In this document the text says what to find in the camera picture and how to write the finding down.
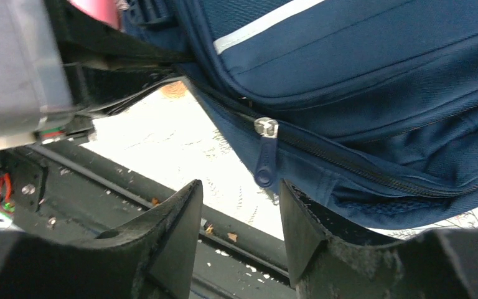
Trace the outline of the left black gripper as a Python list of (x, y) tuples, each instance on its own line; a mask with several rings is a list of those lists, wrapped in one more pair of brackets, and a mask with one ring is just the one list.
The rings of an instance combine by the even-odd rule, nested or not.
[(95, 118), (117, 115), (176, 77), (193, 56), (162, 49), (98, 21), (69, 1), (44, 2), (73, 98), (73, 117), (43, 142), (86, 143)]

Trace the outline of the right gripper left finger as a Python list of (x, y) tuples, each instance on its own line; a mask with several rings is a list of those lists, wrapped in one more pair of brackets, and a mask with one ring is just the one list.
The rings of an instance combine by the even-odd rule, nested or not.
[(188, 298), (202, 201), (196, 179), (94, 239), (0, 231), (0, 298)]

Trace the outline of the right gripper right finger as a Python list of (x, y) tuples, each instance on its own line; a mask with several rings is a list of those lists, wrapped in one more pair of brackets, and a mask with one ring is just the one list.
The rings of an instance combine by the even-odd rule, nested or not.
[(298, 298), (478, 298), (478, 229), (399, 240), (343, 218), (287, 181), (279, 201)]

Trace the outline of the navy blue student backpack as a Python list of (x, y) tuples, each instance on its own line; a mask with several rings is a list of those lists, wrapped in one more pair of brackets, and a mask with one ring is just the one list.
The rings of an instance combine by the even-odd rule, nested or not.
[(478, 1), (130, 1), (256, 183), (357, 224), (478, 207)]

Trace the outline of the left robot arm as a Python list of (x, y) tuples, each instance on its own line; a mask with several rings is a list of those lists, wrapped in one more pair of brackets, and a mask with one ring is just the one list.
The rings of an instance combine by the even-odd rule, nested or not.
[(0, 151), (93, 134), (192, 61), (171, 1), (0, 1)]

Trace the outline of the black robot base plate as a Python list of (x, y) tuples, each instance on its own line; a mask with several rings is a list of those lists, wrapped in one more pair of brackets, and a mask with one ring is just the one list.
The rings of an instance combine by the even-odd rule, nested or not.
[[(12, 204), (8, 230), (62, 244), (94, 239), (176, 192), (70, 142), (0, 151), (0, 217)], [(202, 202), (188, 298), (294, 298), (285, 257), (280, 240)]]

